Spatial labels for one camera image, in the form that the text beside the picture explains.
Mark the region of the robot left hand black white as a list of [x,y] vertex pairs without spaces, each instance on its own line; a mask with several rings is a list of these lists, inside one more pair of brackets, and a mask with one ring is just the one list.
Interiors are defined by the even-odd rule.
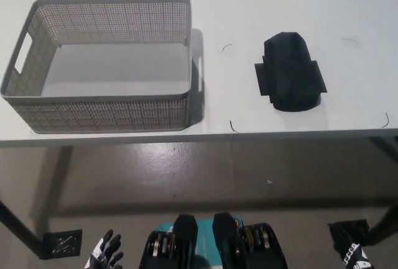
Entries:
[[112,229],[107,231],[91,252],[84,268],[88,269],[122,269],[119,263],[124,253],[118,252],[121,246],[121,234],[113,235]]

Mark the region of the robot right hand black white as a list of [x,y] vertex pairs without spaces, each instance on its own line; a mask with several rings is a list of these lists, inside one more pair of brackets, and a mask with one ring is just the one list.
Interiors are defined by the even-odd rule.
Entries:
[[346,269],[373,269],[362,246],[355,243],[348,234],[338,236],[335,248],[341,256]]

